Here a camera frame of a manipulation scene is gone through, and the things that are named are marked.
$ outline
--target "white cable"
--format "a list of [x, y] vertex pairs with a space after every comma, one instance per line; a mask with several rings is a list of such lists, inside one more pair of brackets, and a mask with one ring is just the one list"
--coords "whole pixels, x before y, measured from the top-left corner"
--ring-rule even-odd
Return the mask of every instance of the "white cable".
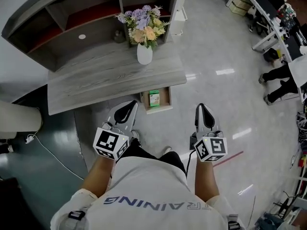
[[72, 173], [72, 174], [74, 174], [75, 176], [77, 176], [79, 179], [81, 179], [81, 180], [84, 180], [83, 178], [81, 178], [80, 176], [78, 176], [77, 174], [75, 174], [73, 171], [71, 171], [69, 168], [67, 168], [47, 147], [45, 147], [41, 142], [40, 142], [40, 140], [39, 140], [39, 138], [36, 136], [36, 135], [33, 135], [33, 134], [29, 134], [28, 135], [28, 137], [29, 136], [34, 136], [34, 137], [36, 137], [36, 139], [38, 140], [38, 142], [42, 145], [42, 147], [43, 148], [45, 148], [61, 165], [63, 165], [63, 167], [65, 168], [65, 169], [67, 169], [70, 173]]

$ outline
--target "gray wooden desk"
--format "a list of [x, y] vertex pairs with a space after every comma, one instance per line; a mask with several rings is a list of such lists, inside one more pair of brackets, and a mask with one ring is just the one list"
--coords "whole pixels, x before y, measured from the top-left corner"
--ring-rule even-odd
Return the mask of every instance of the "gray wooden desk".
[[136, 47], [127, 43], [110, 42], [76, 55], [61, 59], [63, 67], [49, 72], [50, 115], [187, 82], [172, 41], [159, 45], [146, 66], [138, 63]]

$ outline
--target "desk drawer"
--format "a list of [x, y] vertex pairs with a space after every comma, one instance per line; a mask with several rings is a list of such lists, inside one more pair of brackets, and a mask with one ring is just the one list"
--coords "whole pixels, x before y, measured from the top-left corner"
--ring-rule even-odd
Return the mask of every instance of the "desk drawer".
[[159, 106], [150, 107], [149, 91], [144, 91], [140, 93], [141, 102], [144, 104], [147, 114], [152, 114], [152, 113], [157, 113], [157, 112], [173, 109], [172, 98], [171, 98], [171, 88], [165, 87], [165, 88], [160, 88], [158, 90], [159, 90], [159, 95], [160, 95], [160, 105]]
[[179, 10], [175, 14], [175, 19], [170, 24], [171, 35], [178, 35], [181, 33], [184, 27], [184, 23], [188, 20], [184, 8]]

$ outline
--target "red line on floor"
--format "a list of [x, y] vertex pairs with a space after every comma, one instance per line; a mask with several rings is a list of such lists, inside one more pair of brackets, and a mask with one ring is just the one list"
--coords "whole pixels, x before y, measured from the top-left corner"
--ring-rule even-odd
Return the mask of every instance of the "red line on floor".
[[228, 159], [225, 159], [225, 160], [223, 160], [223, 161], [221, 161], [221, 162], [215, 164], [213, 167], [218, 166], [218, 165], [220, 165], [220, 164], [222, 164], [222, 163], [225, 163], [225, 162], [227, 162], [227, 161], [229, 161], [229, 160], [235, 158], [236, 156], [238, 156], [238, 155], [240, 155], [240, 154], [242, 154], [242, 153], [243, 153], [243, 151], [238, 152], [238, 153], [236, 153], [235, 155], [232, 155], [231, 157], [229, 157]]

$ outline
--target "purple flower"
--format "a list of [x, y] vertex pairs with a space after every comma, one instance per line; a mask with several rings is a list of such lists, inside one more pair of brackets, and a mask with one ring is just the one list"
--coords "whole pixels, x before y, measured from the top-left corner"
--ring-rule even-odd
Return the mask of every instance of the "purple flower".
[[133, 19], [136, 19], [137, 21], [139, 21], [140, 19], [144, 18], [144, 16], [146, 16], [146, 12], [144, 10], [140, 10], [140, 9], [136, 9], [131, 14], [131, 17]]
[[152, 12], [154, 13], [155, 16], [160, 16], [160, 9], [161, 7], [158, 7], [158, 6], [155, 6], [153, 9], [152, 9]]
[[144, 5], [142, 8], [145, 12], [150, 11], [152, 8], [149, 5]]
[[146, 27], [149, 23], [149, 20], [147, 19], [140, 19], [136, 22], [137, 26], [136, 29], [144, 30], [144, 27]]
[[128, 11], [125, 12], [125, 16], [129, 17], [131, 15], [132, 15], [132, 11], [128, 10]]
[[126, 23], [126, 18], [125, 18], [125, 15], [123, 13], [120, 13], [118, 16], [117, 16], [118, 20], [122, 23]]

